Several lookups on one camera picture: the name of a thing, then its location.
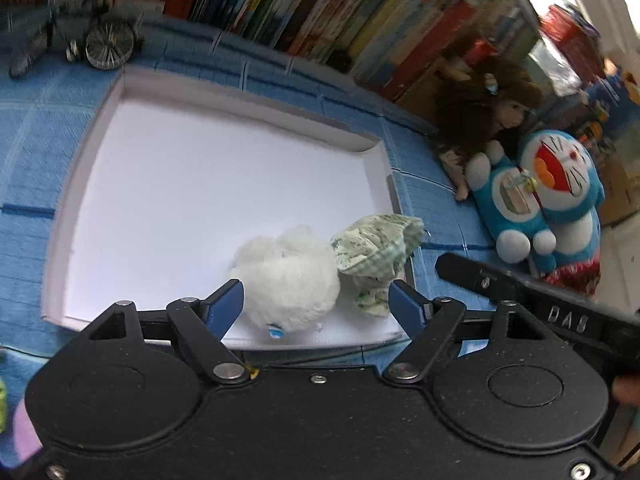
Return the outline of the red basket on shelf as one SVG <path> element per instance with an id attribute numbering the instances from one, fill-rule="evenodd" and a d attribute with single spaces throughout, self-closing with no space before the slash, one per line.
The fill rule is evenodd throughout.
<path id="1" fill-rule="evenodd" d="M 549 6 L 540 18 L 540 30 L 566 58 L 583 84 L 594 84 L 605 77 L 599 33 L 582 14 Z"/>

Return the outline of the white fluffy plush ball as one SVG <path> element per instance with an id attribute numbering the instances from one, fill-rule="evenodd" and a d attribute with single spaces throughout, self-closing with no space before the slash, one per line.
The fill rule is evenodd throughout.
<path id="1" fill-rule="evenodd" d="M 272 339 L 320 326 L 341 291 L 334 250 L 309 226 L 247 240 L 229 276 L 243 284 L 245 315 Z"/>

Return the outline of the white cardboard box tray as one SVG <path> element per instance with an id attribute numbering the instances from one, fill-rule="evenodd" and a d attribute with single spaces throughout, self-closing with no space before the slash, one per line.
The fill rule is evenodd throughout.
<path id="1" fill-rule="evenodd" d="M 398 211 L 384 143 L 278 101 L 129 66 L 88 129 L 49 242 L 41 311 L 82 330 L 118 300 L 141 310 L 224 284 L 258 235 L 330 238 Z"/>

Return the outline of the blue Doraemon plush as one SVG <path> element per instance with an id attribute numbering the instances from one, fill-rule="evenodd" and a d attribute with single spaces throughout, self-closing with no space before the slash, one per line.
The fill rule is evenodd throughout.
<path id="1" fill-rule="evenodd" d="M 514 160 L 492 140 L 469 159 L 464 176 L 503 262 L 529 261 L 542 275 L 599 262 L 604 187 L 588 151 L 569 134 L 528 134 Z"/>

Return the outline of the blue checked tablecloth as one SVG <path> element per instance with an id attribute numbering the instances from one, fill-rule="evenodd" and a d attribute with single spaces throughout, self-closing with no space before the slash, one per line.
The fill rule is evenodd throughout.
<path id="1" fill-rule="evenodd" d="M 426 227 L 413 257 L 422 294 L 450 292 L 434 271 L 453 250 L 494 255 L 475 206 L 454 200 L 426 137 L 430 127 L 335 70 L 175 18 L 146 16 L 134 62 L 276 99 L 339 120 L 385 143 L 404 214 Z M 11 402 L 70 339 L 40 314 L 44 254 L 55 206 L 79 143 L 114 82 L 111 73 L 48 54 L 19 80 L 1 79 L 1 376 Z"/>

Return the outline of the miniature black bicycle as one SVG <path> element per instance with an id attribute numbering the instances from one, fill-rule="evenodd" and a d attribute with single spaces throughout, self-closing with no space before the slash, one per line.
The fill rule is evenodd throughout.
<path id="1" fill-rule="evenodd" d="M 78 37 L 71 37 L 60 26 L 62 18 L 81 18 L 88 23 Z M 25 76 L 51 50 L 55 37 L 65 44 L 67 62 L 84 61 L 104 72 L 118 70 L 142 49 L 140 18 L 128 18 L 106 3 L 74 12 L 50 11 L 47 21 L 11 55 L 8 74 L 12 79 Z"/>

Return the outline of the brown haired monkey doll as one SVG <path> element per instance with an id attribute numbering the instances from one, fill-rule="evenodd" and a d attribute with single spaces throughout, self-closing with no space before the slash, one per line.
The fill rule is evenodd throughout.
<path id="1" fill-rule="evenodd" d="M 469 196 L 464 166 L 491 140 L 512 157 L 522 125 L 540 105 L 542 92 L 518 64 L 492 58 L 463 80 L 444 81 L 434 96 L 435 133 L 430 142 L 456 188 L 456 200 Z"/>

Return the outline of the row of upright books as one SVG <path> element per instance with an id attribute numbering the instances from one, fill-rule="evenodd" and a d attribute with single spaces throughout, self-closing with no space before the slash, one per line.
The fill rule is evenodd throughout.
<path id="1" fill-rule="evenodd" d="M 165 0 L 165 10 L 331 67 L 392 101 L 436 58 L 518 62 L 540 38 L 529 0 Z"/>

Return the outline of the green checked fabric pouch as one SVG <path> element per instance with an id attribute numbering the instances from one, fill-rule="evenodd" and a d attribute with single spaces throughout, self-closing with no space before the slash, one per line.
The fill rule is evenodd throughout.
<path id="1" fill-rule="evenodd" d="M 355 306 L 376 318 L 390 315 L 388 290 L 425 234 L 420 218 L 370 214 L 331 238 L 337 270 L 358 289 Z"/>

